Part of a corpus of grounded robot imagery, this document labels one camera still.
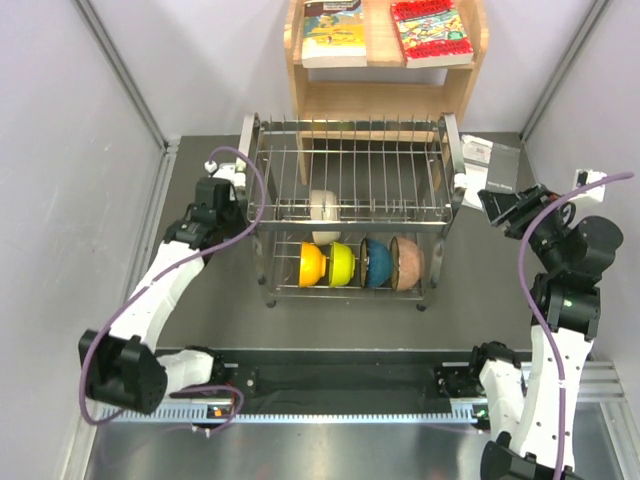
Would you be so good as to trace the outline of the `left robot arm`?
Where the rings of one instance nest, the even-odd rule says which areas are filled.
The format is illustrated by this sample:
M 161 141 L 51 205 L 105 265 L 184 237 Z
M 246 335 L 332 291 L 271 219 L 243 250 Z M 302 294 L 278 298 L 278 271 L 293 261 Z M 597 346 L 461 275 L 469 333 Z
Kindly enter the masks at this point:
M 243 237 L 245 229 L 232 181 L 201 178 L 194 201 L 167 228 L 148 271 L 115 320 L 81 336 L 81 400 L 150 414 L 166 396 L 186 387 L 209 397 L 224 390 L 227 374 L 210 351 L 191 347 L 157 355 L 156 347 L 187 286 L 213 252 Z

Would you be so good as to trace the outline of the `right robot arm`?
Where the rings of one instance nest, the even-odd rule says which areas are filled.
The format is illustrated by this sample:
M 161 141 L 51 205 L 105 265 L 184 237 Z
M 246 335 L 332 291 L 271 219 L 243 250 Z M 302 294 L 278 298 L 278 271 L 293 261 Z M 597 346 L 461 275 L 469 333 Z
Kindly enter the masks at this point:
M 598 287 L 624 236 L 601 216 L 574 219 L 573 197 L 543 185 L 478 197 L 494 226 L 531 249 L 545 270 L 523 287 L 532 312 L 532 360 L 494 341 L 472 351 L 466 380 L 486 396 L 491 439 L 483 479 L 574 479 L 573 427 L 581 375 L 601 316 Z

